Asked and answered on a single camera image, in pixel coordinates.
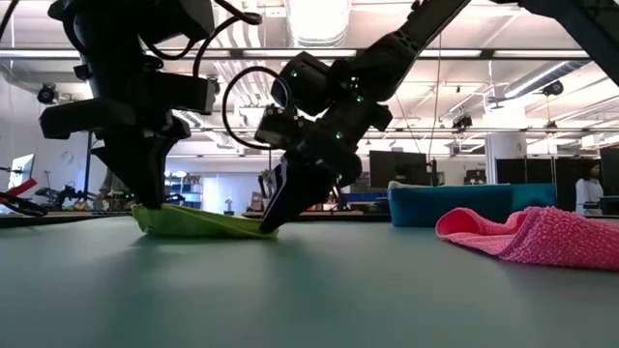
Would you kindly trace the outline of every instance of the green cloth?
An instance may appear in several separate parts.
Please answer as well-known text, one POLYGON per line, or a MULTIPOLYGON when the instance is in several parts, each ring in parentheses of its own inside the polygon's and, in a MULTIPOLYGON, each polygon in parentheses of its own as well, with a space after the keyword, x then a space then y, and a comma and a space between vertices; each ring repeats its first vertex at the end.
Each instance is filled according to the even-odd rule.
POLYGON ((187 207, 163 204, 160 210, 133 206, 133 218, 144 233, 162 237, 261 238, 277 237, 278 230, 260 233, 260 221, 227 217, 187 207))

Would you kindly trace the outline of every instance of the camera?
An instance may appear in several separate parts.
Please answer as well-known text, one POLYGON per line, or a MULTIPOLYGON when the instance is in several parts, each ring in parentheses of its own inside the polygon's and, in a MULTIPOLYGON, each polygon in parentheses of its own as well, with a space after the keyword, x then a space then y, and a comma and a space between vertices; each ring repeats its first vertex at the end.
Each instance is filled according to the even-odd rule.
POLYGON ((56 92, 56 85, 53 83, 44 83, 37 94, 37 101, 45 105, 53 105, 57 100, 58 92, 56 92))

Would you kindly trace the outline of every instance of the black cable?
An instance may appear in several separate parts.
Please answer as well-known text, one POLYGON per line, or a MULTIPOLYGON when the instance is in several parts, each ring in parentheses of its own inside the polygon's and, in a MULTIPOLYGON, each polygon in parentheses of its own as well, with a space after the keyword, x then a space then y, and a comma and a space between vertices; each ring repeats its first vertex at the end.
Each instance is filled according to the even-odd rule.
POLYGON ((215 3, 249 25, 262 24, 262 16, 260 14, 241 12, 239 9, 235 8, 234 6, 232 6, 232 4, 225 0, 215 0, 215 3))
POLYGON ((202 43, 200 48, 197 50, 197 53, 195 54, 195 59, 193 59, 193 69, 192 69, 193 77, 200 77, 200 65, 202 64, 202 58, 204 57, 204 53, 206 52, 206 48, 208 48, 209 44, 211 44, 213 39, 220 32, 224 31, 230 25, 238 22, 239 20, 241 20, 241 19, 239 19, 237 17, 230 17, 230 18, 226 19, 220 25, 218 25, 217 28, 215 28, 215 30, 213 31, 213 34, 211 34, 211 36, 202 43))
POLYGON ((7 8, 7 11, 4 13, 4 17, 2 17, 2 22, 0 22, 0 41, 2 41, 2 36, 4 35, 4 32, 7 30, 7 26, 9 26, 9 21, 11 20, 11 17, 13 16, 13 12, 15 11, 15 8, 17 7, 17 3, 19 3, 19 0, 12 0, 11 3, 9 4, 9 7, 7 8))
POLYGON ((239 136, 237 136, 233 131, 232 128, 230 127, 230 124, 228 123, 228 117, 227 117, 227 104, 228 104, 228 96, 230 95, 230 92, 232 91, 232 87, 234 87, 234 85, 239 82, 239 80, 241 78, 243 78, 245 75, 249 74, 249 73, 267 73, 270 76, 272 76, 279 84, 281 84, 281 87, 283 88, 283 91, 286 94, 286 105, 283 105, 284 108, 288 107, 288 104, 290 103, 290 87, 288 86, 288 84, 286 83, 286 81, 281 78, 277 72, 274 72, 273 70, 266 68, 266 67, 249 67, 246 68, 244 70, 242 70, 241 72, 239 72, 236 76, 232 77, 232 79, 230 80, 230 82, 228 82, 227 87, 225 88, 225 92, 223 92, 223 100, 221 101, 222 106, 221 106, 221 119, 223 120, 223 126, 225 127, 225 130, 228 132, 228 134, 230 135, 230 137, 232 137, 232 139, 236 140, 236 142, 238 142, 241 145, 244 145, 246 147, 249 147, 251 149, 255 149, 255 150, 274 150, 276 148, 272 147, 272 146, 263 146, 263 145, 256 145, 256 144, 251 144, 243 139, 241 139, 239 136))
POLYGON ((152 43, 145 43, 146 47, 148 49, 151 50, 151 52, 153 52, 153 54, 155 54, 158 58, 161 58, 163 60, 180 60, 183 59, 187 53, 189 53, 192 49, 193 46, 195 45, 196 41, 194 40, 190 40, 187 43, 187 46, 185 47, 185 49, 183 49, 183 51, 181 51, 181 53, 177 54, 177 55, 169 55, 169 54, 165 54, 163 52, 161 52, 154 44, 152 43))
POLYGON ((47 215, 47 210, 45 208, 26 199, 7 194, 5 192, 0 192, 0 198, 4 199, 4 201, 0 204, 5 205, 7 208, 16 213, 36 218, 47 215))

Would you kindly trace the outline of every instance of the pink towel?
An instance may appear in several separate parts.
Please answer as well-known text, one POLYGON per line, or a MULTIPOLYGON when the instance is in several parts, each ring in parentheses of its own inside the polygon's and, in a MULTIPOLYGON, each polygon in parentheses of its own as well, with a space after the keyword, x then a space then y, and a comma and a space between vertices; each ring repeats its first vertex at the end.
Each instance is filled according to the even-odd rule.
POLYGON ((554 208, 527 208, 504 224, 457 208, 438 220, 436 234, 507 261, 619 271, 619 224, 554 208))

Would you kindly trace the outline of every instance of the security camera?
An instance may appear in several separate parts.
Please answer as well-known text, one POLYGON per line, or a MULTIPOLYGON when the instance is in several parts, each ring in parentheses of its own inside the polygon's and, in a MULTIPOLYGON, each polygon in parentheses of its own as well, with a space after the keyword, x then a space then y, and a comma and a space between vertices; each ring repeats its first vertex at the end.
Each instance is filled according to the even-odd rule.
POLYGON ((452 128, 457 130, 466 130, 469 127, 473 127, 473 119, 469 114, 457 116, 454 119, 454 125, 452 126, 452 128))
POLYGON ((564 87, 561 81, 554 81, 542 89, 545 96, 559 96, 563 93, 564 87))
POLYGON ((37 101, 45 105, 55 104, 58 99, 58 92, 56 92, 56 85, 53 83, 44 83, 43 87, 37 94, 37 101))

